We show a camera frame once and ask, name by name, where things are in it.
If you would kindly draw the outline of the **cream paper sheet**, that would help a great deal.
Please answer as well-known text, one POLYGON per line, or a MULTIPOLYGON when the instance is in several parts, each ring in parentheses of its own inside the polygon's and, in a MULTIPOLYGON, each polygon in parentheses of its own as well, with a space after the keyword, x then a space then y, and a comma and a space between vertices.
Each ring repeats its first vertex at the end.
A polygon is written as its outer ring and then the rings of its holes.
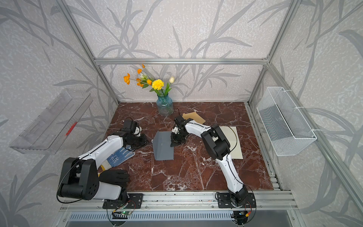
POLYGON ((240 145, 240 139, 237 133, 237 128, 235 126, 220 126, 220 129, 230 143, 231 158, 243 159, 244 157, 240 145))

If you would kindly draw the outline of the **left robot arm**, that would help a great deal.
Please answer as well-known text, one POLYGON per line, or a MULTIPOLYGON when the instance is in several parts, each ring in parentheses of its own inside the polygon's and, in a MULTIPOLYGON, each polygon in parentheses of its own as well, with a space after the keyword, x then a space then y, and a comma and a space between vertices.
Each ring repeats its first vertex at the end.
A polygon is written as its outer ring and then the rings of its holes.
POLYGON ((98 174, 98 168, 116 151, 129 146, 137 149, 146 145, 145 134, 133 120, 125 120, 123 128, 109 135, 103 142, 77 158, 64 161, 57 197, 80 200, 114 200, 127 202, 128 175, 121 170, 106 170, 98 174))

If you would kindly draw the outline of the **brown kraft envelope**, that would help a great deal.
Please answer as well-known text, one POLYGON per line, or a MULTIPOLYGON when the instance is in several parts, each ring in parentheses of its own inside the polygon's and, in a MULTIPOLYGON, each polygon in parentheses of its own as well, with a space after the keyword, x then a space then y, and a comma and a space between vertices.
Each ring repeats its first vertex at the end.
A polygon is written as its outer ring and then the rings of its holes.
POLYGON ((189 118, 191 118, 192 120, 194 120, 195 122, 199 123, 199 124, 204 124, 206 122, 206 120, 204 120, 201 116, 199 116, 196 112, 192 112, 192 113, 185 113, 182 114, 182 117, 187 120, 189 118))

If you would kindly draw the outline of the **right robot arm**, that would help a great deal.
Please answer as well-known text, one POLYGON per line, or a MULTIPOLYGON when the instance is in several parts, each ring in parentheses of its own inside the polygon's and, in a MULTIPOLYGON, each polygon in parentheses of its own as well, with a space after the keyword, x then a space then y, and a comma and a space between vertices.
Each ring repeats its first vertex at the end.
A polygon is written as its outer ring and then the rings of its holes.
POLYGON ((225 176, 232 204, 235 207, 241 207, 248 195, 248 189, 234 167, 230 156, 230 142, 221 128, 217 124, 212 126, 202 125, 191 118, 184 119, 181 115, 177 116, 174 122, 175 126, 171 133, 171 147, 184 144, 191 134, 200 137, 208 154, 219 164, 225 176))

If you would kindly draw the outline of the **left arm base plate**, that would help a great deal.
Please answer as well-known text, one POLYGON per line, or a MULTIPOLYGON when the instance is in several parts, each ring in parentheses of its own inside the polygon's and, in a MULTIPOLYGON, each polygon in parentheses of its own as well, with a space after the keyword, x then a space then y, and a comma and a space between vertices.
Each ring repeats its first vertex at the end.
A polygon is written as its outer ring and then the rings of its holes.
POLYGON ((105 200, 103 209, 116 210, 116 209, 140 209, 143 201, 141 193, 130 193, 122 195, 119 200, 105 200))

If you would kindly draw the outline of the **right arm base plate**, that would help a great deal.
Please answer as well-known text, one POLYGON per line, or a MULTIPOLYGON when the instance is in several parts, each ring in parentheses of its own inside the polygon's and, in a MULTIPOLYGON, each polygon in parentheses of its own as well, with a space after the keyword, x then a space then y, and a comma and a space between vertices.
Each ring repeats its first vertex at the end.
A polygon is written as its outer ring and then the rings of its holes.
POLYGON ((254 209, 256 208, 256 199, 253 193, 248 193, 247 196, 241 200, 235 196, 230 195, 230 193, 215 193, 215 199, 218 202, 218 207, 221 209, 224 208, 246 208, 246 209, 254 209))

